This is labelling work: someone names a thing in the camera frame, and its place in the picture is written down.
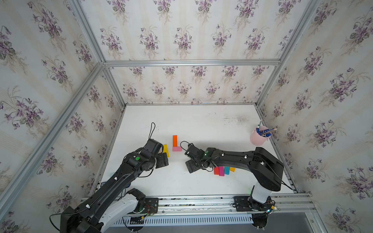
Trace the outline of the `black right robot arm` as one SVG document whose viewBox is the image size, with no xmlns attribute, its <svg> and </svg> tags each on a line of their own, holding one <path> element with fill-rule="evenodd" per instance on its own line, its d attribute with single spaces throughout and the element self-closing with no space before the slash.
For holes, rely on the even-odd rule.
<svg viewBox="0 0 373 233">
<path fill-rule="evenodd" d="M 202 150 L 188 144 L 185 155 L 189 173 L 207 168 L 230 167 L 251 172 L 256 178 L 252 200 L 264 204 L 272 192 L 279 192 L 283 183 L 284 164 L 262 147 L 251 151 L 226 151 L 217 148 Z"/>
</svg>

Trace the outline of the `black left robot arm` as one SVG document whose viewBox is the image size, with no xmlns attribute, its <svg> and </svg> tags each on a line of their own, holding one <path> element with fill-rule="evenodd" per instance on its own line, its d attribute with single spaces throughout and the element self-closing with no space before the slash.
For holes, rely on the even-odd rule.
<svg viewBox="0 0 373 233">
<path fill-rule="evenodd" d="M 61 233 L 103 233 L 120 217 L 133 212 L 144 194 L 132 189 L 121 200 L 119 194 L 138 178 L 142 172 L 168 165 L 164 146 L 149 139 L 144 147 L 122 160 L 117 171 L 91 197 L 76 208 L 68 207 L 60 215 Z"/>
</svg>

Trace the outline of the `yellow block left group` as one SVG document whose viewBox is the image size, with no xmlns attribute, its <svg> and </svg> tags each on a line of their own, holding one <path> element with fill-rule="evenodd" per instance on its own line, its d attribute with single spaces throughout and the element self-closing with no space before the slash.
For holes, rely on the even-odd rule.
<svg viewBox="0 0 373 233">
<path fill-rule="evenodd" d="M 169 158 L 170 157 L 170 154 L 169 154 L 169 150 L 168 150 L 168 145 L 167 144 L 164 144 L 163 145 L 163 151 L 164 153 L 166 153 L 167 157 Z"/>
</svg>

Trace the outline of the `red block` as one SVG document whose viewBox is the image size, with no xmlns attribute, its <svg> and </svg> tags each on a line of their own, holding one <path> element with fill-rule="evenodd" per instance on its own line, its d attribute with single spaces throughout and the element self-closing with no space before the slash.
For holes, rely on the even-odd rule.
<svg viewBox="0 0 373 233">
<path fill-rule="evenodd" d="M 215 175 L 219 175 L 220 174 L 219 167 L 214 168 L 214 174 Z"/>
</svg>

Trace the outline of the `magenta block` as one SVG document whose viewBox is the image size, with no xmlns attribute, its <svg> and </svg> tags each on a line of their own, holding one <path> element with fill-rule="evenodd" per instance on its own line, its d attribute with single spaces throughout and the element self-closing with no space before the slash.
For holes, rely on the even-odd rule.
<svg viewBox="0 0 373 233">
<path fill-rule="evenodd" d="M 225 167 L 219 167 L 219 176 L 221 177 L 225 176 Z"/>
</svg>

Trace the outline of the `teal block right group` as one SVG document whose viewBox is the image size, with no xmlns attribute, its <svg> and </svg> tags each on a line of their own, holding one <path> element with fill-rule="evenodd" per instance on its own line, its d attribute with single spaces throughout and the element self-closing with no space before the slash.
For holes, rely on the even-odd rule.
<svg viewBox="0 0 373 233">
<path fill-rule="evenodd" d="M 230 167 L 224 167 L 224 174 L 229 175 L 230 174 Z"/>
</svg>

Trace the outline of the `pink pen cup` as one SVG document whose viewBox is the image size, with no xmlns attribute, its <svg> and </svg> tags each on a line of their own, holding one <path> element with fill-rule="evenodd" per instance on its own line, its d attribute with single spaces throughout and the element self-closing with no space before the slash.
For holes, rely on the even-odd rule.
<svg viewBox="0 0 373 233">
<path fill-rule="evenodd" d="M 262 146 L 265 142 L 269 141 L 271 136 L 262 136 L 259 134 L 261 131 L 268 131 L 269 129 L 265 126 L 256 127 L 251 136 L 250 136 L 250 142 L 257 147 Z"/>
</svg>

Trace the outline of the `white vent grille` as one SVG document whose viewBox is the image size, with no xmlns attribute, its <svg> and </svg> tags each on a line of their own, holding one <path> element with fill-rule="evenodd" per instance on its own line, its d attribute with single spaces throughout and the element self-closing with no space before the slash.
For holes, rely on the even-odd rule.
<svg viewBox="0 0 373 233">
<path fill-rule="evenodd" d="M 135 222 L 132 217 L 124 217 L 115 222 L 113 227 L 158 227 L 158 226 L 198 226 L 198 225 L 228 225 L 253 224 L 251 214 L 228 215 L 185 215 L 185 216 L 150 216 L 141 222 Z"/>
</svg>

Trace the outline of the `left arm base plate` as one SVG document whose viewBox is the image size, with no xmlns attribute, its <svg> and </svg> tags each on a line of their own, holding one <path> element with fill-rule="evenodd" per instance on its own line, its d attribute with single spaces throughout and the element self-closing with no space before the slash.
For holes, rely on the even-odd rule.
<svg viewBox="0 0 373 233">
<path fill-rule="evenodd" d="M 130 214 L 145 215 L 158 212 L 159 198 L 145 198 L 138 202 L 137 207 Z"/>
</svg>

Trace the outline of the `aluminium front rail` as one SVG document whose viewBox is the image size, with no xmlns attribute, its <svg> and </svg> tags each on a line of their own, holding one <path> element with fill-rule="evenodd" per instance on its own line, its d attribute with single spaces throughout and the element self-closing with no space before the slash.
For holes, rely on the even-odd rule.
<svg viewBox="0 0 373 233">
<path fill-rule="evenodd" d="M 282 213 L 312 213 L 316 207 L 308 194 L 273 194 L 275 208 L 269 213 L 263 212 L 237 212 L 233 207 L 235 196 L 248 195 L 197 195 L 197 196 L 148 196 L 141 198 L 159 198 L 158 212 L 155 215 L 204 215 L 204 214 L 269 214 Z M 142 216 L 137 214 L 125 214 L 124 216 Z"/>
</svg>

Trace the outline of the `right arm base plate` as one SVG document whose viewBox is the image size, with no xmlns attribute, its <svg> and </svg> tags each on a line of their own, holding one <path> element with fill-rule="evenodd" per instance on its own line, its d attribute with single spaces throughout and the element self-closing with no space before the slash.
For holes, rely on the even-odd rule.
<svg viewBox="0 0 373 233">
<path fill-rule="evenodd" d="M 264 203 L 259 203 L 251 196 L 235 196 L 233 207 L 237 212 L 269 213 L 275 208 L 275 201 L 268 197 Z"/>
</svg>

